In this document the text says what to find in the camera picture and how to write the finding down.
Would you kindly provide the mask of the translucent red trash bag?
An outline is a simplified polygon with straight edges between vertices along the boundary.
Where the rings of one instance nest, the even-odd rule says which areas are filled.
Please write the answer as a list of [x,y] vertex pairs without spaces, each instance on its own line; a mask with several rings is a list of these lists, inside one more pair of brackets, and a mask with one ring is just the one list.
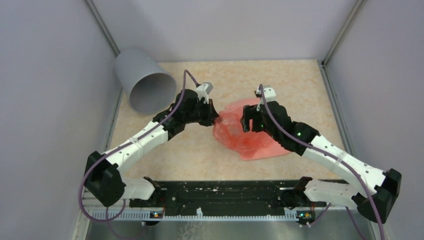
[[243,131],[243,107],[255,106],[259,102],[257,98],[244,98],[227,104],[219,112],[213,126],[214,138],[226,148],[237,152],[244,161],[271,158],[285,152],[265,132]]

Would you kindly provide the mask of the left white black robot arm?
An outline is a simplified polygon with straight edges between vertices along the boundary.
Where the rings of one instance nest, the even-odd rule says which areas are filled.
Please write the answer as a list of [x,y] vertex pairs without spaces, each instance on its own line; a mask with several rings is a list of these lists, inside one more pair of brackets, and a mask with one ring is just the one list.
[[208,83],[179,93],[176,102],[158,113],[141,131],[124,143],[104,153],[94,151],[88,156],[85,188],[104,206],[120,200],[142,200],[154,207],[160,202],[159,185],[148,177],[124,179],[124,173],[155,147],[170,141],[187,124],[213,126],[218,118]]

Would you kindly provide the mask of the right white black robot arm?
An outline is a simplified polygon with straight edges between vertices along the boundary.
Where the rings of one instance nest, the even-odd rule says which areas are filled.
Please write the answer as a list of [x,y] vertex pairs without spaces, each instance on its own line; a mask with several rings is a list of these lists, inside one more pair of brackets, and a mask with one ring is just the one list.
[[276,101],[245,105],[240,119],[244,132],[266,133],[279,146],[315,161],[345,183],[302,177],[293,200],[299,206],[328,202],[355,207],[366,219],[386,223],[399,197],[402,174],[394,168],[373,167],[332,144],[317,129],[293,121]]

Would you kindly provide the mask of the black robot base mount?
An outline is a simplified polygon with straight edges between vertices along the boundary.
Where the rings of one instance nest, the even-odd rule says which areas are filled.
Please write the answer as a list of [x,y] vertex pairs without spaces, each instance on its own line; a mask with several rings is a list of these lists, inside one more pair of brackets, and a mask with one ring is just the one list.
[[326,207],[294,189],[297,180],[159,181],[148,200],[131,199],[131,208],[160,208],[166,216],[282,216],[289,210]]

